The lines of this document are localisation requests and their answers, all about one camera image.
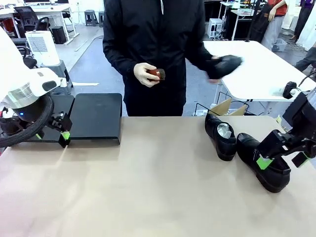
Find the beige tabletop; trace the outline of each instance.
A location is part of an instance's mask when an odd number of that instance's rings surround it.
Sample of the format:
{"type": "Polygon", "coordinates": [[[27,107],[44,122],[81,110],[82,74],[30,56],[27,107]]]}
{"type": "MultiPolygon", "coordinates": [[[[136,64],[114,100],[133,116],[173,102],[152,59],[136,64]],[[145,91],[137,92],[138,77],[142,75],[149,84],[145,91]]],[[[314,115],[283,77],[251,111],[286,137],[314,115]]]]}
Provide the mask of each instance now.
{"type": "MultiPolygon", "coordinates": [[[[222,117],[262,140],[270,117],[222,117]]],[[[221,161],[204,117],[123,118],[121,146],[20,144],[0,157],[0,237],[315,237],[316,171],[266,191],[221,161]]]]}

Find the black bag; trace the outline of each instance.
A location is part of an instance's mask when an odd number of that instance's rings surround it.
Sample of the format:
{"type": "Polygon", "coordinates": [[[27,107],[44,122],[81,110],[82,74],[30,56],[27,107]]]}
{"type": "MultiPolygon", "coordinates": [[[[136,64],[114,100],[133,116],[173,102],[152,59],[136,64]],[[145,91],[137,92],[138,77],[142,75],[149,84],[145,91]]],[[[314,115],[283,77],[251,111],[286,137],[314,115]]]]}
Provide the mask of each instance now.
{"type": "Polygon", "coordinates": [[[261,43],[263,36],[265,35],[266,29],[269,25],[269,13],[272,10],[273,5],[266,4],[262,10],[254,16],[253,26],[251,28],[250,40],[261,43]]]}

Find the chair backrest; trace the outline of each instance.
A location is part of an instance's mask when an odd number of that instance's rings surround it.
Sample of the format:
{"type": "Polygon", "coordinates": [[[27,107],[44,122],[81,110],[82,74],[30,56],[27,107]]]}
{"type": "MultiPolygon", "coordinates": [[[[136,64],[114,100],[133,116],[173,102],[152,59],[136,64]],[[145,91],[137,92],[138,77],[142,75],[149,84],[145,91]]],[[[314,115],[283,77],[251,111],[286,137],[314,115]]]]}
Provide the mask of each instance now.
{"type": "Polygon", "coordinates": [[[38,17],[30,6],[17,6],[14,9],[19,13],[23,27],[36,25],[38,17]]]}

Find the brown brush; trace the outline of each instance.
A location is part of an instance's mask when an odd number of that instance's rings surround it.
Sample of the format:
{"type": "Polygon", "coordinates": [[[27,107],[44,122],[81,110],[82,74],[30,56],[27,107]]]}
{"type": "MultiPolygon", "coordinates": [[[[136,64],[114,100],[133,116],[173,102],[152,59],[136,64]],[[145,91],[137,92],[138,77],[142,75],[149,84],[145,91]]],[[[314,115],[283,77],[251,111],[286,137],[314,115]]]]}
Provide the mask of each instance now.
{"type": "Polygon", "coordinates": [[[147,72],[151,75],[158,76],[159,80],[164,80],[166,77],[166,73],[164,72],[164,69],[147,70],[147,72]]]}

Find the shoe heel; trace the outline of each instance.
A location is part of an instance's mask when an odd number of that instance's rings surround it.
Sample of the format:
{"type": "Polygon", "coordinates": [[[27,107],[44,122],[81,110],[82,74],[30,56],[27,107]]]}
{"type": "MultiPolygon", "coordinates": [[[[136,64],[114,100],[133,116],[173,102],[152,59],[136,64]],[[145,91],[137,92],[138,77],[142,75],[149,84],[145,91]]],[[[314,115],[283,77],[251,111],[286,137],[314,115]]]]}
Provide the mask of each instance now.
{"type": "Polygon", "coordinates": [[[228,155],[222,154],[222,153],[218,150],[217,146],[216,146],[216,152],[217,152],[217,156],[219,157],[219,159],[221,159],[221,160],[223,160],[223,161],[232,161],[232,159],[233,159],[234,156],[235,156],[235,155],[230,155],[230,156],[228,156],[228,155]]]}
{"type": "Polygon", "coordinates": [[[266,190],[268,190],[269,192],[271,192],[271,193],[279,193],[279,192],[281,192],[282,191],[282,189],[284,188],[277,188],[277,187],[274,187],[274,186],[272,186],[272,185],[270,185],[270,184],[268,184],[267,183],[267,181],[261,176],[261,175],[259,175],[259,174],[256,174],[256,177],[257,177],[257,179],[259,180],[259,182],[262,184],[262,186],[266,189],[266,190]]]}

